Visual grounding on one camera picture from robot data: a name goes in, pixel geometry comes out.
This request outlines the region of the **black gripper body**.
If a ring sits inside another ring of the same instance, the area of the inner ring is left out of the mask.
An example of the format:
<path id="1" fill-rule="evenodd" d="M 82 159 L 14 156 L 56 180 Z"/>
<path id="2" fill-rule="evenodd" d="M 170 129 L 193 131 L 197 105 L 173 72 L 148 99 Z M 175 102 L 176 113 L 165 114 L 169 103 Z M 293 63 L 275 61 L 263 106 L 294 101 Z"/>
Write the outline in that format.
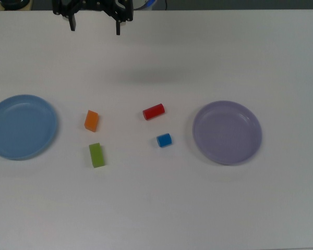
<path id="1" fill-rule="evenodd" d="M 121 9 L 114 0 L 82 0 L 82 9 L 95 11 L 118 11 Z"/>

